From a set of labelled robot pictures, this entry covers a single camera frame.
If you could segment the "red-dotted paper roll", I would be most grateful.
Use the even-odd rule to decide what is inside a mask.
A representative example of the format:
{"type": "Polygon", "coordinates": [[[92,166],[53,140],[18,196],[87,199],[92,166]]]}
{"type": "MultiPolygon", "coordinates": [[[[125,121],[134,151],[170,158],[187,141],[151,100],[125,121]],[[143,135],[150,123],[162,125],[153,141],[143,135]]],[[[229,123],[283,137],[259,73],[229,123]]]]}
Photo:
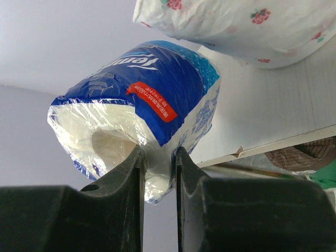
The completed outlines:
{"type": "Polygon", "coordinates": [[[274,69],[305,59],[335,36],[335,1],[137,1],[133,21],[274,69]]]}

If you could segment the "blue tissue roll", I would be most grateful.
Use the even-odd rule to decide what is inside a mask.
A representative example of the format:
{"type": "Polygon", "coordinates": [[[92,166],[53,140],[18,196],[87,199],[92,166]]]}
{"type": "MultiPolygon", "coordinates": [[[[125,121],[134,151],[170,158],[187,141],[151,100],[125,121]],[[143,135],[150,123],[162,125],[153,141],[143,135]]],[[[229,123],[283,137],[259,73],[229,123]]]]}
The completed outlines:
{"type": "Polygon", "coordinates": [[[147,41],[58,96],[47,121],[75,167],[91,180],[139,146],[144,201],[156,204],[173,187],[178,148],[191,153],[211,129],[220,79],[204,55],[168,41],[147,41]]]}

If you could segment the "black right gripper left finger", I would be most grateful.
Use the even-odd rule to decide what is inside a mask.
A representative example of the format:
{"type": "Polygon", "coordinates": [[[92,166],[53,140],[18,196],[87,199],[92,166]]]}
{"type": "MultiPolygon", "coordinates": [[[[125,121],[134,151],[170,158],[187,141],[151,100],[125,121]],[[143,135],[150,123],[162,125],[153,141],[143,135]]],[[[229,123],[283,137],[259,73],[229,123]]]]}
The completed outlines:
{"type": "Polygon", "coordinates": [[[1,251],[142,251],[144,156],[136,146],[98,180],[1,188],[1,251]]]}

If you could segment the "white two-tier shelf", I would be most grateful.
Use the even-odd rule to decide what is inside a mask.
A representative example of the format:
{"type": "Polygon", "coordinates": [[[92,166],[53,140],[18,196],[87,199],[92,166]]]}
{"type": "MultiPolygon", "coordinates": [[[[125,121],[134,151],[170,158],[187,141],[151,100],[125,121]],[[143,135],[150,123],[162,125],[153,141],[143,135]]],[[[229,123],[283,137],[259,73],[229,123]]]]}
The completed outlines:
{"type": "Polygon", "coordinates": [[[222,74],[212,128],[191,154],[199,167],[335,135],[335,40],[288,67],[243,66],[199,49],[222,74]]]}

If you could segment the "green roll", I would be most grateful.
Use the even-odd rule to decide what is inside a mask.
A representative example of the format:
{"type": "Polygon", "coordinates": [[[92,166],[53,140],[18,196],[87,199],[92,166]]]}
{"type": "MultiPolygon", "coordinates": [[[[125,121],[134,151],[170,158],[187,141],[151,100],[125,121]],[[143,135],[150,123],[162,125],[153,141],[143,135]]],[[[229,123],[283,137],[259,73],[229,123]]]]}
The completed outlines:
{"type": "Polygon", "coordinates": [[[308,177],[323,189],[335,188],[335,137],[329,137],[265,153],[276,167],[308,177]]]}

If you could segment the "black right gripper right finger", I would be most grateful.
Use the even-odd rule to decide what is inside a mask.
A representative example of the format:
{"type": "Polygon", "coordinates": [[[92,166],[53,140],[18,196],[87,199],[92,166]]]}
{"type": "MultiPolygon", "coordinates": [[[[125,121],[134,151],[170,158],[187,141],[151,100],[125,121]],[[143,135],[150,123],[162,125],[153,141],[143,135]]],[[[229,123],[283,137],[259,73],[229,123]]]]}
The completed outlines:
{"type": "Polygon", "coordinates": [[[175,156],[179,251],[335,251],[335,211],[309,181],[212,178],[175,156]]]}

